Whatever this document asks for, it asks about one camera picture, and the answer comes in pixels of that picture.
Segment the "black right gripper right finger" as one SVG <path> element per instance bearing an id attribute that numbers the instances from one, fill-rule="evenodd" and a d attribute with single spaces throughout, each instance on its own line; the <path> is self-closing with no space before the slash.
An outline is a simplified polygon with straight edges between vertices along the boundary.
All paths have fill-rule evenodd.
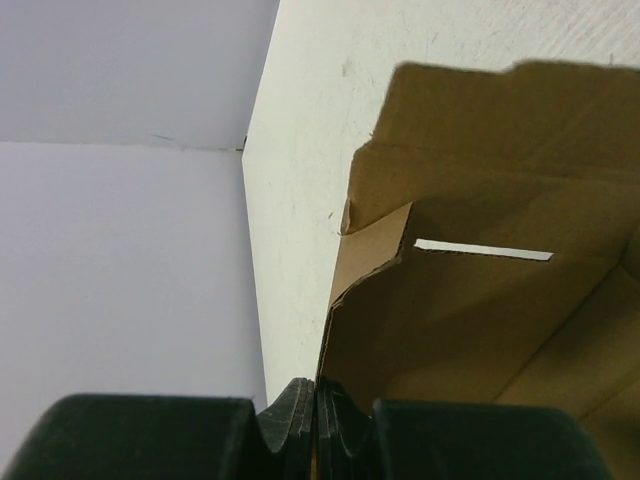
<path id="1" fill-rule="evenodd" d="M 316 386 L 320 479 L 636 479 L 639 430 L 630 454 L 606 446 L 549 407 L 378 399 L 365 413 L 337 381 Z"/>

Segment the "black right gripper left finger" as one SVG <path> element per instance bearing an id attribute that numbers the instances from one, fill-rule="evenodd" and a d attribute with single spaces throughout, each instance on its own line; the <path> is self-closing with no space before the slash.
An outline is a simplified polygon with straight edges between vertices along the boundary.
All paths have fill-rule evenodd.
<path id="1" fill-rule="evenodd" d="M 36 422 L 5 479 L 306 479 L 314 384 L 256 412 L 236 397 L 76 394 Z"/>

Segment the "brown cardboard paper box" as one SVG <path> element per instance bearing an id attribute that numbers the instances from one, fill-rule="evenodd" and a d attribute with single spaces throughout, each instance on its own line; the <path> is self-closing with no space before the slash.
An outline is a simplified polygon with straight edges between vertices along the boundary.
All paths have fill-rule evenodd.
<path id="1" fill-rule="evenodd" d="M 399 65 L 353 157 L 317 366 L 378 399 L 639 430 L 639 74 Z"/>

